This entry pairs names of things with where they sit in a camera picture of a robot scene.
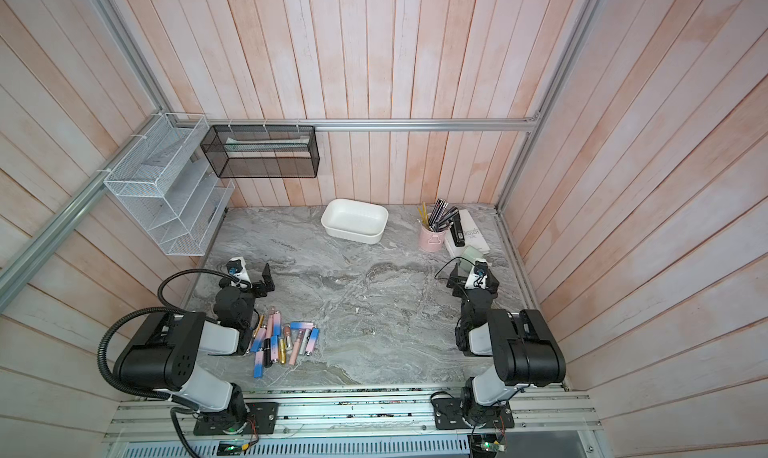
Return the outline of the gold lipstick tube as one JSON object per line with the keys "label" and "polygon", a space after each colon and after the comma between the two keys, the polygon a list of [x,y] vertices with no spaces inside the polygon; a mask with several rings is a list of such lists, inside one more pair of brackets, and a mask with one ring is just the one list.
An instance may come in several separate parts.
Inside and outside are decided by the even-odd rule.
{"label": "gold lipstick tube", "polygon": [[287,347],[284,336],[278,338],[278,361],[281,365],[285,365],[287,362]]}

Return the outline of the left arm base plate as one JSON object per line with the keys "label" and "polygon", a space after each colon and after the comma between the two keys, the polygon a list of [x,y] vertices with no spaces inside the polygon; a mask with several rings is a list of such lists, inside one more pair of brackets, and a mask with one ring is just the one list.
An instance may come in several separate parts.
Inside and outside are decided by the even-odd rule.
{"label": "left arm base plate", "polygon": [[271,435],[278,417],[277,402],[245,402],[220,412],[203,412],[193,428],[194,436]]}

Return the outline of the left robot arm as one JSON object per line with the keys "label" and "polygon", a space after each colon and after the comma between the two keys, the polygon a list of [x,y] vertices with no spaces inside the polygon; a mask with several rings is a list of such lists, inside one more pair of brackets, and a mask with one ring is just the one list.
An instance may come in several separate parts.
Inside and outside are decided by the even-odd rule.
{"label": "left robot arm", "polygon": [[275,289],[271,269],[260,279],[249,278],[242,258],[233,258],[217,272],[220,290],[213,313],[193,312],[168,302],[167,282],[157,290],[159,306],[129,313],[107,329],[97,348],[97,368],[114,389],[136,397],[174,403],[171,421],[194,417],[197,436],[270,435],[278,405],[249,402],[241,386],[225,381],[197,363],[199,354],[255,359],[261,377],[271,346],[272,330],[255,302]]}

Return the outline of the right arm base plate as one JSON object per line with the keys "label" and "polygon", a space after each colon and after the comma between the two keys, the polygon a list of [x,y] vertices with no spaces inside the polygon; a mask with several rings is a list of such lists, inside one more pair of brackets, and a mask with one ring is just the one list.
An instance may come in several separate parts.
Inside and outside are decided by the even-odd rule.
{"label": "right arm base plate", "polygon": [[479,405],[471,399],[454,398],[441,394],[430,399],[435,427],[438,430],[512,429],[515,426],[512,411],[507,402],[490,406]]}

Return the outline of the white storage box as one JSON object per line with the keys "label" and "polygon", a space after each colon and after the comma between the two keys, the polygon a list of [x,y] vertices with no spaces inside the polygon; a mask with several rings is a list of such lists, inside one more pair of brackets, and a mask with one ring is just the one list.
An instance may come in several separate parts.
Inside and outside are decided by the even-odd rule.
{"label": "white storage box", "polygon": [[383,206],[335,199],[326,206],[321,224],[331,237],[374,245],[381,241],[388,218]]}

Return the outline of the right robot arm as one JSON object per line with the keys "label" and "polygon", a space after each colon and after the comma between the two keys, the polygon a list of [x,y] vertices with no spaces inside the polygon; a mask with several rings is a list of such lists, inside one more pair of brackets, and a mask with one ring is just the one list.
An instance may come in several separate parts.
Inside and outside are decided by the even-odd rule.
{"label": "right robot arm", "polygon": [[503,408],[522,389],[565,379],[566,360],[542,313],[495,308],[498,285],[490,272],[463,277],[454,270],[447,287],[461,299],[454,328],[457,348],[466,356],[493,361],[463,387],[459,409],[465,423],[480,427],[500,420]]}

